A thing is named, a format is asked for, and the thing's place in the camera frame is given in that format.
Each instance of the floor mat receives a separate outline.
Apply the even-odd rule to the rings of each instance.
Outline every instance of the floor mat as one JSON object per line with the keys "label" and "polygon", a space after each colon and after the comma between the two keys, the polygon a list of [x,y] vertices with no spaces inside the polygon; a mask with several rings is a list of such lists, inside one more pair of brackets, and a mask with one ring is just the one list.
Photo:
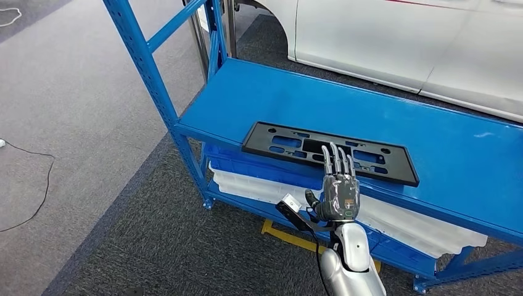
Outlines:
{"label": "floor mat", "polygon": [[[407,92],[290,62],[286,59],[284,43],[285,36],[278,22],[272,17],[260,16],[240,40],[239,56],[425,100]],[[325,295],[312,252],[260,234],[263,219],[259,216],[219,202],[212,210],[205,210],[181,157],[169,140],[166,136],[160,143],[164,149],[153,152],[162,151],[154,170],[136,192],[118,197],[115,203],[122,206],[108,210],[101,218],[95,229],[105,229],[105,232],[103,236],[95,236],[97,244],[91,244],[91,248],[81,246],[74,255],[77,259],[68,262],[70,269],[64,273],[70,277],[63,295],[123,295],[135,288],[144,289],[145,295]],[[192,142],[192,146],[199,151],[199,143]],[[86,245],[93,240],[90,235]],[[487,247],[478,248],[472,257],[489,257],[513,248],[510,244],[489,240]],[[428,295],[520,295],[522,274],[512,272],[452,284],[432,289]],[[417,295],[412,290],[411,274],[385,265],[381,278],[387,295]]]}

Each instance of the car door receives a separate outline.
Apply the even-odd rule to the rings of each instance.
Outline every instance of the car door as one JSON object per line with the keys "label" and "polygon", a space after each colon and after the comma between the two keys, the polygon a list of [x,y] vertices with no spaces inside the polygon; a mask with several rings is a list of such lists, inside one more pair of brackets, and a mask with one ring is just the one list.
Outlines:
{"label": "car door", "polygon": [[299,0],[296,61],[418,92],[478,0]]}
{"label": "car door", "polygon": [[523,122],[523,0],[481,0],[421,94]]}

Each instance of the black wire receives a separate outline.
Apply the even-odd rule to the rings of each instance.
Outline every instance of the black wire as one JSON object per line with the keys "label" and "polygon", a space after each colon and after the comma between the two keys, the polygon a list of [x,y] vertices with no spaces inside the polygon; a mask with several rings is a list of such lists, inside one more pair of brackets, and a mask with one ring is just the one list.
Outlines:
{"label": "black wire", "polygon": [[49,191],[49,176],[51,175],[51,170],[52,170],[52,165],[54,164],[54,160],[56,159],[53,155],[51,154],[45,154],[45,153],[39,153],[39,152],[32,152],[32,151],[28,151],[28,150],[25,150],[25,149],[22,149],[22,148],[19,148],[9,142],[7,142],[6,140],[4,140],[6,142],[7,145],[15,148],[15,149],[18,149],[18,150],[21,150],[21,151],[24,151],[24,152],[27,152],[29,154],[36,154],[36,155],[42,155],[42,156],[47,156],[47,157],[51,157],[52,158],[52,162],[51,162],[51,166],[49,166],[49,171],[47,171],[47,186],[46,186],[46,193],[44,194],[44,199],[42,200],[42,202],[40,203],[40,206],[38,206],[38,208],[36,209],[35,213],[29,217],[29,219],[25,220],[24,222],[21,222],[19,224],[16,224],[15,226],[11,226],[9,228],[6,228],[6,229],[2,229],[0,230],[0,232],[4,232],[4,231],[8,231],[8,230],[11,230],[13,228],[16,228],[18,226],[21,226],[27,222],[29,222],[31,219],[33,219],[36,214],[38,214],[38,212],[40,212],[40,209],[42,208],[42,206],[44,205],[44,203],[46,202],[46,199],[47,199],[47,192]]}
{"label": "black wire", "polygon": [[379,232],[379,238],[378,238],[376,244],[373,246],[373,248],[369,251],[369,254],[371,254],[371,255],[373,254],[374,249],[381,243],[381,238],[383,237],[383,233],[381,231],[379,231],[377,229],[375,229],[374,231]]}
{"label": "black wire", "polygon": [[327,285],[325,284],[325,279],[323,279],[323,274],[321,273],[321,266],[319,264],[319,240],[318,237],[316,237],[316,233],[314,231],[311,231],[311,234],[314,237],[314,240],[316,241],[316,262],[318,263],[319,277],[321,278],[321,283],[325,288],[325,293],[327,293],[327,296],[331,296],[329,294],[329,290],[327,290]]}

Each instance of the robot finger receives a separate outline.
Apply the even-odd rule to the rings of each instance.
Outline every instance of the robot finger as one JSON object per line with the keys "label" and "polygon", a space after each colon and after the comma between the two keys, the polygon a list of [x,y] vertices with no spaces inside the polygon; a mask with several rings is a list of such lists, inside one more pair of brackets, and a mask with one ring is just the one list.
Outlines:
{"label": "robot finger", "polygon": [[348,160],[348,166],[350,167],[350,175],[355,177],[356,172],[354,171],[354,160],[352,160],[352,157],[347,154],[347,160]]}
{"label": "robot finger", "polygon": [[323,151],[323,164],[325,166],[325,175],[332,175],[331,154],[329,153],[329,149],[327,149],[325,145],[322,145],[321,150]]}
{"label": "robot finger", "polygon": [[347,156],[345,156],[345,152],[343,151],[343,149],[338,147],[338,150],[340,151],[341,156],[342,156],[344,174],[349,175],[350,174],[350,167],[349,167],[348,162],[347,162]]}
{"label": "robot finger", "polygon": [[341,174],[342,163],[341,163],[340,155],[338,154],[338,147],[336,147],[336,144],[334,144],[333,142],[330,142],[329,144],[331,145],[332,156],[334,158],[334,170],[336,171],[335,174]]}

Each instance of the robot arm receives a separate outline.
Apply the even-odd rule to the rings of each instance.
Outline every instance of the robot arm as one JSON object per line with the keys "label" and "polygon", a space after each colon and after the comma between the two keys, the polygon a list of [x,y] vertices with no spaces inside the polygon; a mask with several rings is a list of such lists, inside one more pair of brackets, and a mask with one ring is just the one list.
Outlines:
{"label": "robot arm", "polygon": [[363,227],[345,223],[338,226],[336,235],[341,245],[326,249],[320,263],[323,278],[334,296],[386,296]]}
{"label": "robot arm", "polygon": [[[333,244],[323,252],[319,264],[324,284],[332,288],[334,296],[385,296],[385,288],[371,258],[367,233],[355,222],[360,209],[360,184],[356,180],[352,158],[345,156],[345,152],[332,142],[330,148],[332,162],[329,149],[322,146],[325,200],[320,202],[312,191],[305,191],[305,198],[316,217],[327,221],[334,230],[331,232]],[[298,214],[300,205],[289,194],[277,208],[299,230],[313,230]]]}

